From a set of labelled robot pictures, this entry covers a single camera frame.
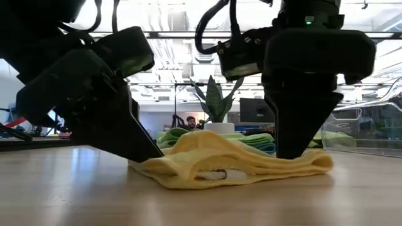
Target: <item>ceiling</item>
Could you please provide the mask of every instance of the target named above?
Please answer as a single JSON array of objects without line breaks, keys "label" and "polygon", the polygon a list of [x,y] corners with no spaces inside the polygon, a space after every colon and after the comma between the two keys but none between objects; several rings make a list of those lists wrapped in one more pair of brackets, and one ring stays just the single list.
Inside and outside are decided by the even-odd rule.
[{"label": "ceiling", "polygon": [[[174,83],[188,83],[191,80],[206,82],[213,75],[222,83],[224,95],[230,92],[233,84],[226,83],[220,74],[216,55],[201,55],[194,47],[194,36],[201,16],[217,0],[121,0],[117,10],[119,29],[140,26],[145,32],[160,32],[163,39],[149,39],[155,53],[155,67],[143,73],[130,76],[133,97],[139,102],[172,101],[175,93],[179,102],[194,102],[194,89],[191,86],[179,86],[175,92]],[[237,0],[237,20],[243,31],[251,28],[271,26],[271,21],[278,14],[279,0],[272,7],[258,0]],[[345,14],[343,29],[367,32],[401,32],[402,0],[342,0],[341,13]],[[102,23],[93,33],[103,36],[111,32],[113,0],[103,0]],[[94,0],[87,0],[79,18],[71,24],[75,28],[88,28],[95,21],[96,8]],[[229,8],[225,7],[209,23],[209,32],[230,31]],[[214,45],[226,40],[230,33],[223,32],[210,35],[204,43]],[[371,36],[384,34],[373,33]],[[402,75],[402,40],[377,41],[377,59],[375,71],[363,84],[355,86],[342,85],[340,92],[345,100],[366,100],[384,95],[390,85]],[[263,96],[263,88],[258,85],[261,75],[246,77],[244,85],[235,95],[239,97]]]}]

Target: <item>snake plant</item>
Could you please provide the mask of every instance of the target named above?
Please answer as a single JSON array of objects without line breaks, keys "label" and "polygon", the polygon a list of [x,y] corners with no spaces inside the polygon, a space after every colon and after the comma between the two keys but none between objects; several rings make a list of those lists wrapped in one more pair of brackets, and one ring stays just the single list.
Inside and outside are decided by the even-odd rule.
[{"label": "snake plant", "polygon": [[224,117],[230,111],[233,104],[234,92],[242,85],[244,78],[237,80],[230,94],[223,98],[222,87],[215,83],[212,76],[209,77],[207,86],[207,95],[204,95],[200,87],[192,82],[197,94],[194,94],[200,101],[202,110],[209,116],[212,122],[223,122]]}]

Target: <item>wooden table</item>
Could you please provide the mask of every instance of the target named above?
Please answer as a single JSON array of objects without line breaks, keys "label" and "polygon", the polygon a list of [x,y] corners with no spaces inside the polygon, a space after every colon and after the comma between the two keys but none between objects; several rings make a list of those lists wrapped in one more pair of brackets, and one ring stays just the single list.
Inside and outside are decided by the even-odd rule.
[{"label": "wooden table", "polygon": [[402,159],[332,156],[329,175],[173,191],[103,151],[0,153],[0,225],[402,225]]}]

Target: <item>man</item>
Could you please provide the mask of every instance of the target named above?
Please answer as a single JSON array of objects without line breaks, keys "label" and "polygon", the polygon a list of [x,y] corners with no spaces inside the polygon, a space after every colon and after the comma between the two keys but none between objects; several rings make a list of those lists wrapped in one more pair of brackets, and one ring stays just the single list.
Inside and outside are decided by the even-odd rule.
[{"label": "man", "polygon": [[197,123],[195,122],[195,118],[193,116],[187,117],[187,126],[190,130],[194,130]]}]

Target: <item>potted plant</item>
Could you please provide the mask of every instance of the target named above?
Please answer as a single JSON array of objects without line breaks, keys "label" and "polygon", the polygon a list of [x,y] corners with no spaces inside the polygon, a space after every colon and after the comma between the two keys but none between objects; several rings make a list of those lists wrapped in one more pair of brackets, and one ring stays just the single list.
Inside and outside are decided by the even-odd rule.
[{"label": "potted plant", "polygon": [[242,85],[244,78],[237,80],[230,94],[223,98],[222,88],[218,87],[212,76],[209,77],[207,95],[204,95],[200,87],[192,81],[195,91],[194,94],[200,101],[202,110],[209,116],[209,121],[204,125],[204,129],[214,131],[218,134],[233,133],[233,123],[223,123],[226,114],[230,111],[233,104],[234,92]]}]

